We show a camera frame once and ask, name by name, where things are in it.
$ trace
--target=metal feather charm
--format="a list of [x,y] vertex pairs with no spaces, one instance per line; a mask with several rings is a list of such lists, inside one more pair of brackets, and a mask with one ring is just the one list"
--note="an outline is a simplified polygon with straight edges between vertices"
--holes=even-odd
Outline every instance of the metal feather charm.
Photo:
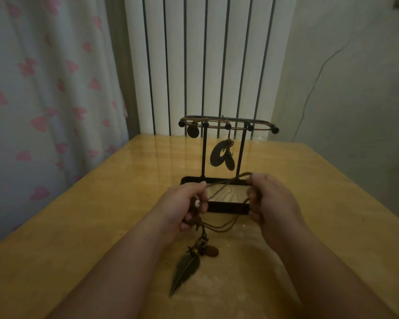
[[171,284],[170,296],[172,296],[176,290],[184,283],[187,279],[194,274],[200,266],[200,256],[196,249],[189,248],[177,263],[176,271],[173,276],[173,283]]

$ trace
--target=forearm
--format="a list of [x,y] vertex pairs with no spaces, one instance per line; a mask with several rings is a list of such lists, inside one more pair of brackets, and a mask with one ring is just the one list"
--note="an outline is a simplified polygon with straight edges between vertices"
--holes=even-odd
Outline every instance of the forearm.
[[163,249],[148,214],[99,261],[48,318],[135,318]]
[[307,228],[291,229],[280,253],[307,312],[318,318],[397,318],[375,293]]

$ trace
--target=jewelry stand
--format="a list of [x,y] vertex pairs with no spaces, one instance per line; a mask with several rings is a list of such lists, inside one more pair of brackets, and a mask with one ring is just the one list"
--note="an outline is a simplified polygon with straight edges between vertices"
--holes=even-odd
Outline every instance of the jewelry stand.
[[[243,123],[244,127],[238,127],[238,123]],[[264,125],[266,128],[255,128],[255,125]],[[179,126],[181,128],[184,127],[200,127],[202,128],[202,167],[201,167],[201,176],[194,177],[194,176],[186,176],[183,177],[180,181],[180,184],[184,184],[186,182],[202,182],[205,181],[208,184],[213,184],[216,182],[222,182],[225,180],[229,180],[227,178],[209,178],[206,177],[205,172],[205,154],[207,150],[207,130],[209,128],[213,129],[225,129],[225,130],[234,130],[235,134],[237,130],[242,130],[243,134],[241,137],[241,145],[239,147],[239,155],[238,155],[238,165],[236,171],[236,177],[239,176],[239,170],[241,169],[241,160],[243,158],[243,151],[244,151],[244,144],[245,144],[245,136],[247,135],[247,131],[254,131],[254,130],[261,130],[267,131],[270,130],[273,134],[277,134],[279,132],[279,128],[275,126],[275,124],[256,120],[256,119],[240,119],[240,118],[228,118],[228,117],[207,117],[207,116],[200,116],[200,115],[188,115],[183,117],[179,121]],[[231,182],[231,185],[237,186],[248,186],[244,179],[235,179]],[[248,214],[250,210],[248,204],[244,204],[244,206],[240,202],[208,202],[208,212],[212,213],[228,213],[233,214],[239,208],[242,208],[241,214]]]

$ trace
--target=table surface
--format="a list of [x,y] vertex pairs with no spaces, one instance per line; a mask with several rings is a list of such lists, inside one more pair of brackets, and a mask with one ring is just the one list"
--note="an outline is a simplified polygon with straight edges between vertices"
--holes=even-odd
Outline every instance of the table surface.
[[[207,141],[208,157],[215,143]],[[235,141],[234,157],[238,148]],[[137,136],[3,241],[0,318],[45,317],[168,187],[200,175],[201,149],[201,139]],[[396,216],[303,144],[247,141],[245,171],[271,173],[288,186],[316,235],[399,314]],[[205,174],[230,178],[234,172],[207,162]],[[204,218],[217,225],[229,217]],[[203,257],[169,298],[177,260],[198,235],[185,233],[164,252],[140,317],[303,316],[247,216],[227,233],[209,233],[219,256]]]

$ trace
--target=pink heart pattern curtain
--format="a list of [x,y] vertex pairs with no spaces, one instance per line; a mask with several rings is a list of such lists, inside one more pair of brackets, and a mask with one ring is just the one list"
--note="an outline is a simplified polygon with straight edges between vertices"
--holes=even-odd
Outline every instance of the pink heart pattern curtain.
[[104,0],[0,0],[0,241],[128,141]]

